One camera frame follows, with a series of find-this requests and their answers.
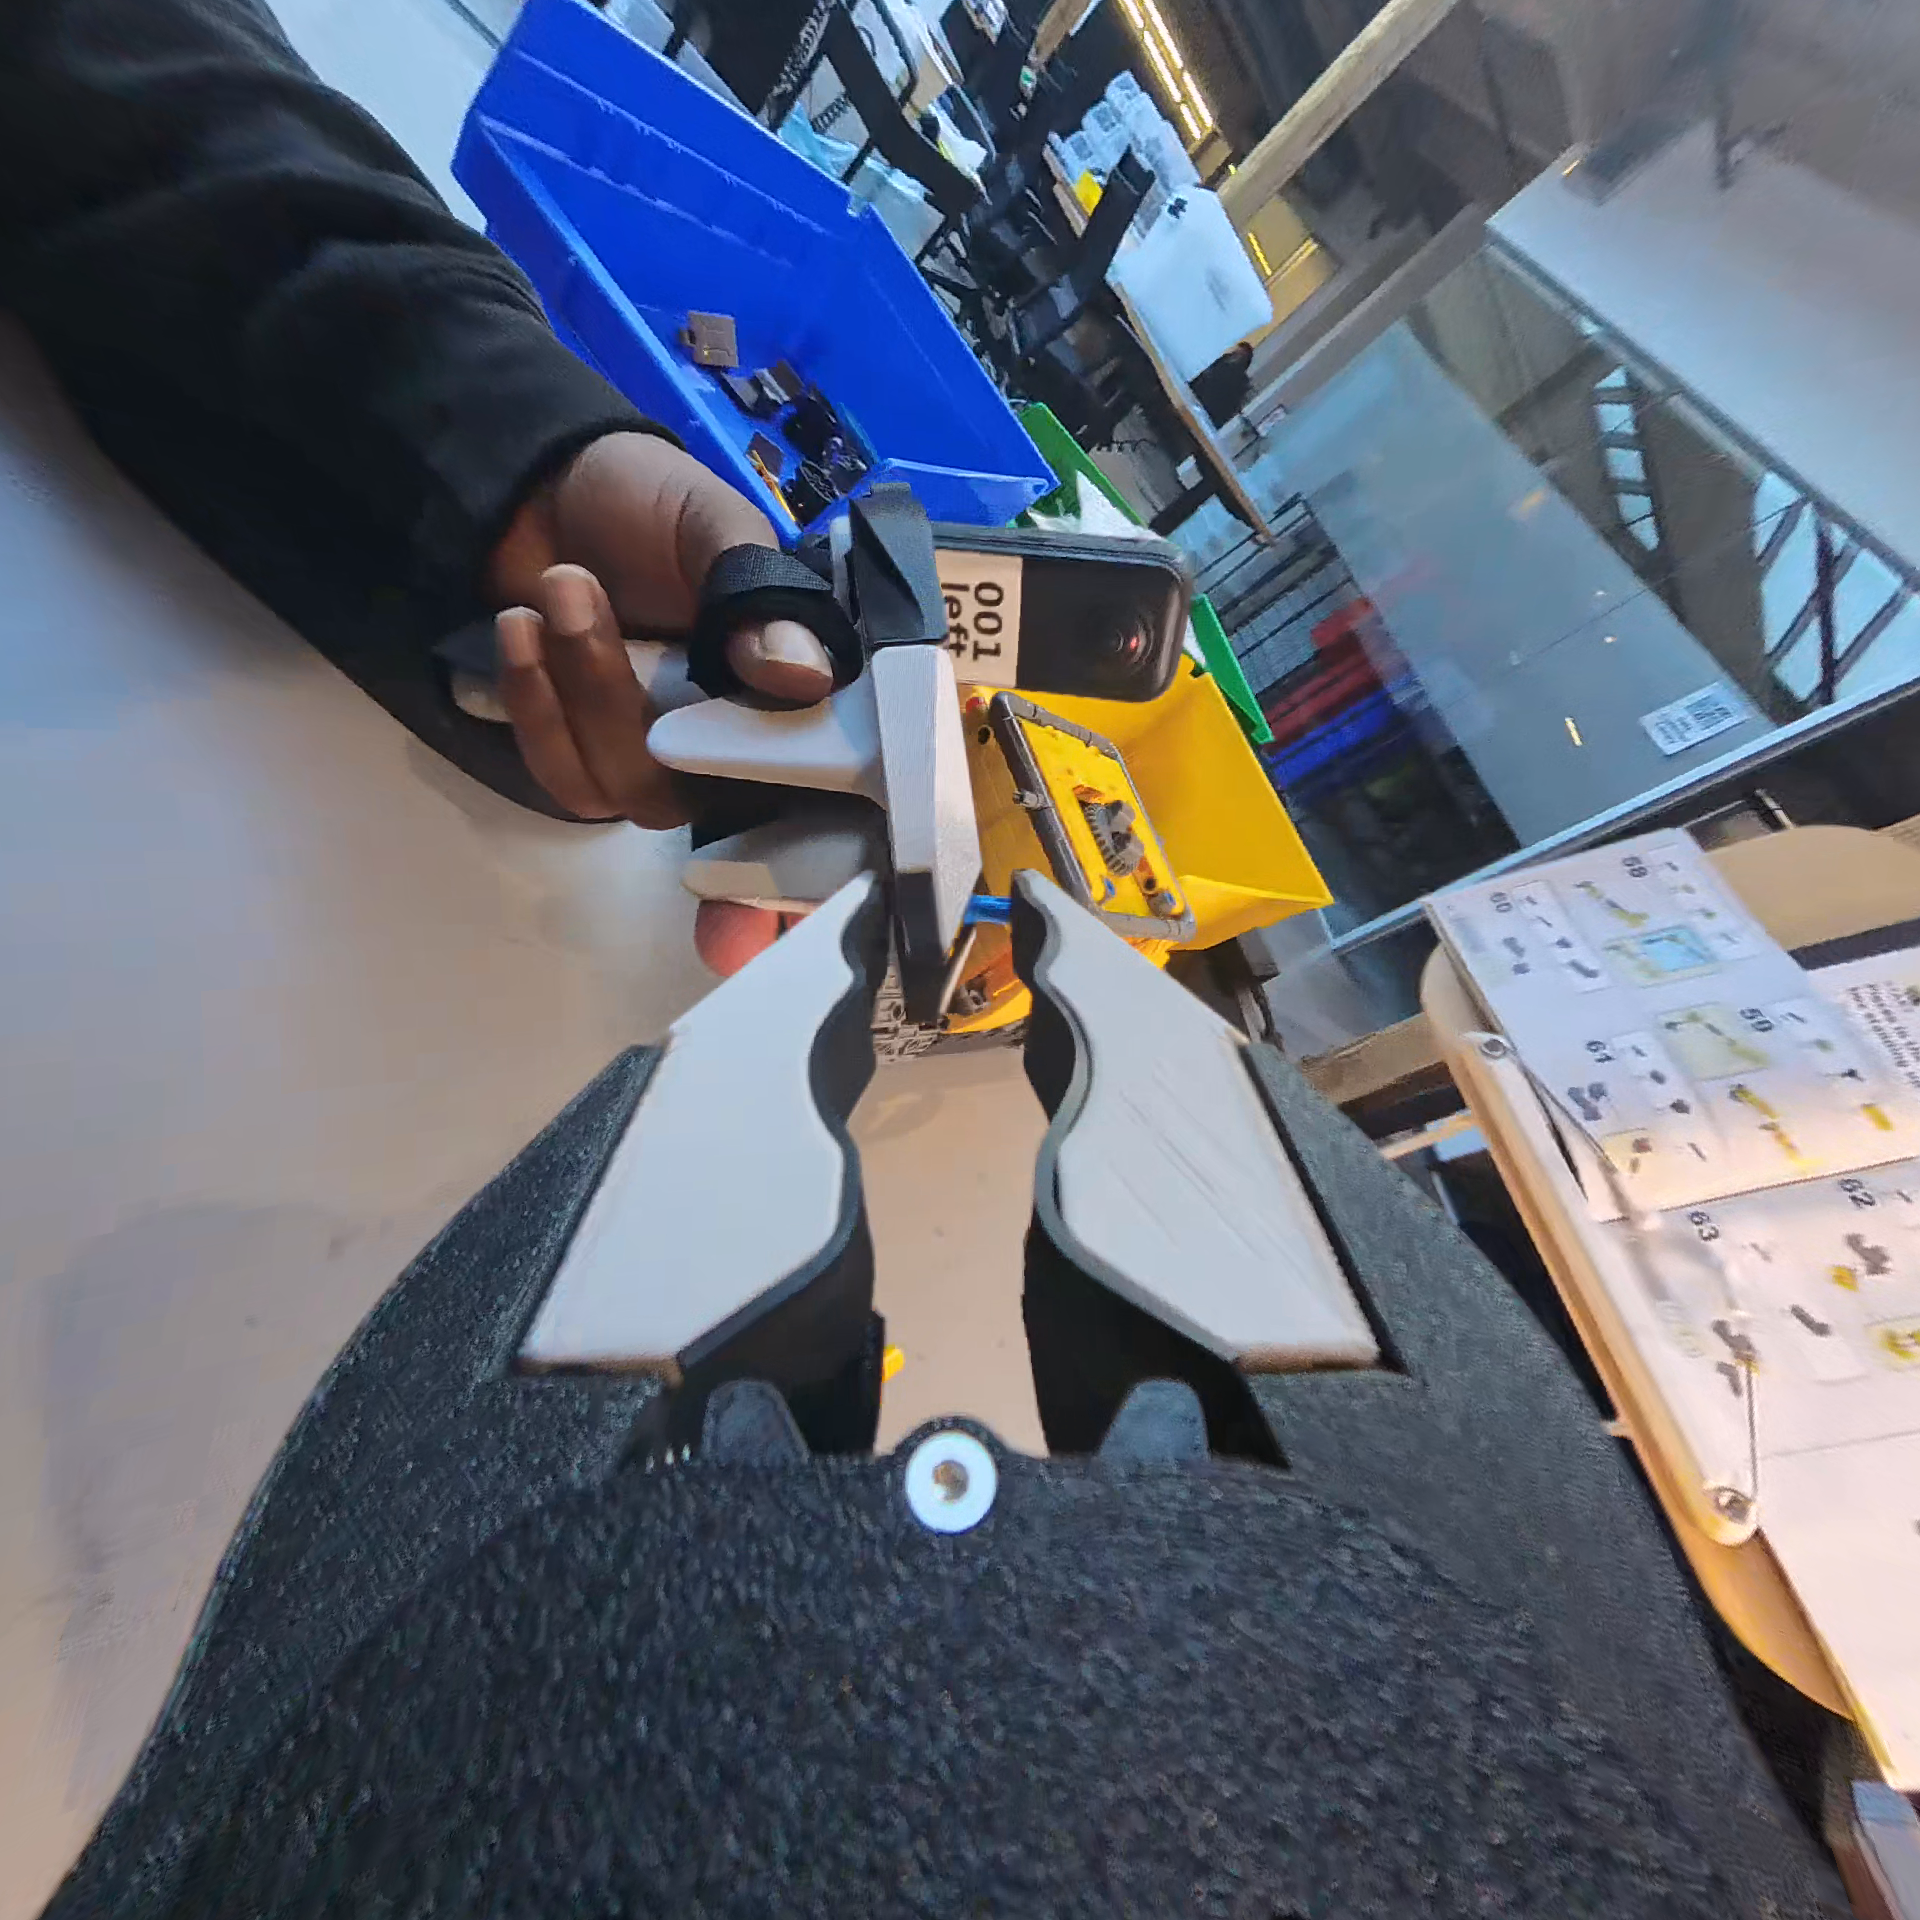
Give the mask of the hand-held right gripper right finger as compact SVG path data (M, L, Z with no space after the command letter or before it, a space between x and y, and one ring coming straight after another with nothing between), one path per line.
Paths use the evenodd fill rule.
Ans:
M1376 1367L1241 1031L1042 873L1016 878L1013 941L1049 1247L1241 1374Z

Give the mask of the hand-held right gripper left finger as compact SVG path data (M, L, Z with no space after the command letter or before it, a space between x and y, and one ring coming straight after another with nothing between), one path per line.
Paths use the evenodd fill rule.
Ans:
M860 1346L876 1259L849 1122L886 934L877 878L854 877L675 1022L518 1345L526 1370L809 1383Z

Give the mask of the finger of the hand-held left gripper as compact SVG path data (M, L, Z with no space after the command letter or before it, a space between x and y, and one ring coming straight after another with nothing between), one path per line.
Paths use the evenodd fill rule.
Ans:
M882 646L872 685L902 1009L915 1022L942 1022L981 877L963 698L940 643Z

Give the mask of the yellow tracked brick vehicle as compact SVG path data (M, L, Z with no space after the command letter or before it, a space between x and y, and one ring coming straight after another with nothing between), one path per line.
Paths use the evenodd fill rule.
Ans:
M1016 878L1024 871L1052 878L1157 967L1195 935L1184 878L1109 739L1002 689L968 689L963 719L982 870L942 1014L912 1021L897 971L884 979L872 1022L884 1065L938 1050L1019 1045L1033 1006L1013 941Z

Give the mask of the instruction booklet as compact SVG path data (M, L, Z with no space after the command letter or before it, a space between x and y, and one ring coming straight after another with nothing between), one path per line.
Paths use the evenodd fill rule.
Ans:
M1604 1288L1728 1517L1916 1426L1916 983L1829 985L1682 831L1459 886L1435 941L1568 1153Z

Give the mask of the grey desk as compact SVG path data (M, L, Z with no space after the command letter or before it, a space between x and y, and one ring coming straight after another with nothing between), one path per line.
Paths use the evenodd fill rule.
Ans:
M217 1561L394 1275L693 995L664 856L418 749L107 467L4 328L4 1913L1440 1917L1449 1680L1361 1624L1429 1576L1253 1470L1016 1456L976 1534L902 1459L641 1467L604 1383L507 1461L451 1329L302 1472L300 1629L181 1857L58 1871ZM481 1495L453 1528L441 1482Z

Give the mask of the person's left hand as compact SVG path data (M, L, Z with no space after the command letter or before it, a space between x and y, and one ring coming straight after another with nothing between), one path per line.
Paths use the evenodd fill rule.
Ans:
M744 544L778 531L683 448L635 432L589 443L518 505L489 573L498 699L529 774L576 819L691 824L691 786L649 755L657 707L628 640L689 634L712 566Z

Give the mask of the green plastic bin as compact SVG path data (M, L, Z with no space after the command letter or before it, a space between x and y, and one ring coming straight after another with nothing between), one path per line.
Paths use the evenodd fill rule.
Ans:
M1115 489L1115 483L1093 463L1044 403L1024 401L1017 406L1016 416L1052 471L1052 489L1017 518L1017 526L1058 526L1110 538L1152 538L1139 513ZM1192 593L1184 649L1212 677L1224 699L1236 713L1249 742L1258 749L1268 746L1273 730L1265 720L1212 601L1201 590Z

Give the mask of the stack of coloured crates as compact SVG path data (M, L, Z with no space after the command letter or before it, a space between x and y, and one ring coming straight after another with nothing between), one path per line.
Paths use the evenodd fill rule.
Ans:
M1259 696L1268 783L1293 803L1356 778L1404 734L1412 667L1376 601L1352 593L1314 621L1310 654Z

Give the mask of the yellow plastic bin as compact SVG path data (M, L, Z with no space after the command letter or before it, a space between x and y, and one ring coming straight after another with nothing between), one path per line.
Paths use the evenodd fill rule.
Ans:
M1133 775L1209 950L1330 904L1236 713L1192 659L1152 703L1019 694L1109 739Z

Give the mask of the wooden booklet stand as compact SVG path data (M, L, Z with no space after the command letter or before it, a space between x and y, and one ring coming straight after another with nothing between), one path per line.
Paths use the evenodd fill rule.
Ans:
M1818 982L1906 971L1916 983L1916 837L1798 829L1707 856L1765 934ZM1766 1669L1853 1723L1884 1786L1918 1789L1916 1426L1760 1464L1757 1504L1707 1495L1594 1259L1568 1153L1524 1090L1444 947L1425 1016L1493 1151L1549 1280L1714 1615Z

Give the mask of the black office chair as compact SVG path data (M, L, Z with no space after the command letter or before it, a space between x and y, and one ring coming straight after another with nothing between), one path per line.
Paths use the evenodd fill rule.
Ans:
M840 165L841 186L906 181L933 215L933 231L915 254L918 272L955 302L955 318L1002 385L1036 394L1042 367L1081 378L1066 359L1074 329L1094 314L1114 317L1109 267L1122 229L1107 231L1107 208L1081 231L1048 229L1036 155L990 155L976 179L922 130L881 72L850 5L828 5L817 49L837 86L837 103L857 121L862 141Z

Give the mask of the blue plastic bin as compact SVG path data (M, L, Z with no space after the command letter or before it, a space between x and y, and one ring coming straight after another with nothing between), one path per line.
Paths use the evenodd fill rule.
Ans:
M745 374L789 365L853 423L874 485L938 522L1003 526L1057 475L877 210L734 103L576 3L526 5L476 93L453 174L563 343L764 513L803 522L694 368L691 317Z

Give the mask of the white wall label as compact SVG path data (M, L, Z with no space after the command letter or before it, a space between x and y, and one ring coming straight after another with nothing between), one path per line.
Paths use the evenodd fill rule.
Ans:
M1702 751L1739 730L1765 728L1765 722L1763 709L1720 679L1638 717L1638 730L1667 760Z

